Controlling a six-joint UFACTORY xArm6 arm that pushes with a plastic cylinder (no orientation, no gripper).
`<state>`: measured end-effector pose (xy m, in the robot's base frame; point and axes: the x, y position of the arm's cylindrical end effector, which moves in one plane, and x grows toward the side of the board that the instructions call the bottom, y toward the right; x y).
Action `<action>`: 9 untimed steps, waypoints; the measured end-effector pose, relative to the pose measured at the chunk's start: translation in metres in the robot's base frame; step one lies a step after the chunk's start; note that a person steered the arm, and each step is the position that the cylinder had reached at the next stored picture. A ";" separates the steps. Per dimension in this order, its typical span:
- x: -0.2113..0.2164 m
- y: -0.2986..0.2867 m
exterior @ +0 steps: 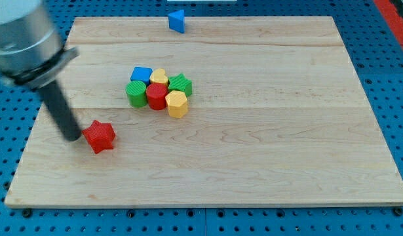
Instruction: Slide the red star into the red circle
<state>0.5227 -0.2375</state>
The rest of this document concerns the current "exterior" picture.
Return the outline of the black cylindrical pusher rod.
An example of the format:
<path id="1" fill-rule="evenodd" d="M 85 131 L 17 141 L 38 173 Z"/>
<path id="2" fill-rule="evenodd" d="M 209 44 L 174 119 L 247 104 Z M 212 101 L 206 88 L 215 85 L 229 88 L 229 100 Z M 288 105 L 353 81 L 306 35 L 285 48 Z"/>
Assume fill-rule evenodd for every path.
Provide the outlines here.
<path id="1" fill-rule="evenodd" d="M 64 139 L 70 142 L 79 139 L 81 129 L 57 81 L 39 88 L 37 92 Z"/>

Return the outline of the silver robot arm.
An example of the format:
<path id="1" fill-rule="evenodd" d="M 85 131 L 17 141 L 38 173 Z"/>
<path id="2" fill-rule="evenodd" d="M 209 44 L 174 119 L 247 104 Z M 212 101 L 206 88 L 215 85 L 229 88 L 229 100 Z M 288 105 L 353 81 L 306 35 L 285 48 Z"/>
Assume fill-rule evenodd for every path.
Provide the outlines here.
<path id="1" fill-rule="evenodd" d="M 67 141 L 81 129 L 56 76 L 78 54 L 65 48 L 42 0 L 0 0 L 0 74 L 36 91 Z"/>

